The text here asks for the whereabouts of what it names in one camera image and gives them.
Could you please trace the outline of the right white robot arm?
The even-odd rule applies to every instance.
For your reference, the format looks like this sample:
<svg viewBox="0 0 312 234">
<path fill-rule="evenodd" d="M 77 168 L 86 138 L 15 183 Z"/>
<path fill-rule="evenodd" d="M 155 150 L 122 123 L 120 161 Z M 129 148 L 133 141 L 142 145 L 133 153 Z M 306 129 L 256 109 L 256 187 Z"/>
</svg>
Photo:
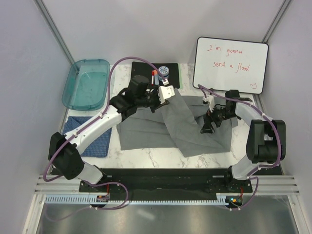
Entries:
<svg viewBox="0 0 312 234">
<path fill-rule="evenodd" d="M 286 124 L 267 116 L 253 105 L 250 98 L 241 97 L 238 90 L 229 90 L 223 96 L 225 104 L 216 104 L 216 93 L 200 86 L 203 103 L 209 106 L 204 116 L 202 133 L 212 134 L 221 123 L 231 118 L 243 120 L 249 127 L 245 156 L 230 166 L 223 179 L 223 186 L 229 192 L 241 186 L 241 180 L 263 168 L 274 168 L 286 155 Z"/>
</svg>

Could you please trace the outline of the grey long sleeve shirt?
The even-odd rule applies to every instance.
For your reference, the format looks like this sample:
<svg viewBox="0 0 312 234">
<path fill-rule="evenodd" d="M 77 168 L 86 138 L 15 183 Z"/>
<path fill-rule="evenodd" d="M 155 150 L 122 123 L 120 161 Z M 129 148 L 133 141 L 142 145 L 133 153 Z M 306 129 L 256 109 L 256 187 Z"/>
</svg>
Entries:
<svg viewBox="0 0 312 234">
<path fill-rule="evenodd" d="M 184 157 L 229 152 L 234 126 L 230 120 L 212 134 L 200 132 L 208 109 L 202 97 L 175 90 L 168 105 L 155 113 L 139 108 L 117 126 L 121 149 L 178 148 Z"/>
</svg>

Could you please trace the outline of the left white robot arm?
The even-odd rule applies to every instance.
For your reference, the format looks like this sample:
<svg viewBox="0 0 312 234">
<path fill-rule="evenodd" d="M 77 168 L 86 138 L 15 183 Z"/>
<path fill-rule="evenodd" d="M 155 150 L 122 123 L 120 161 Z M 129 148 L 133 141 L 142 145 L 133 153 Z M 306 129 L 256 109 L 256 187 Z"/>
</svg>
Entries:
<svg viewBox="0 0 312 234">
<path fill-rule="evenodd" d="M 148 86 L 146 77 L 135 76 L 128 87 L 112 97 L 104 109 L 81 126 L 65 134 L 54 133 L 50 138 L 49 165 L 53 165 L 67 180 L 78 178 L 90 183 L 97 192 L 105 190 L 107 180 L 103 172 L 97 166 L 84 162 L 81 154 L 107 130 L 134 115 L 138 108 L 150 108 L 154 113 L 175 95 L 174 87 L 168 82 L 151 90 Z"/>
</svg>

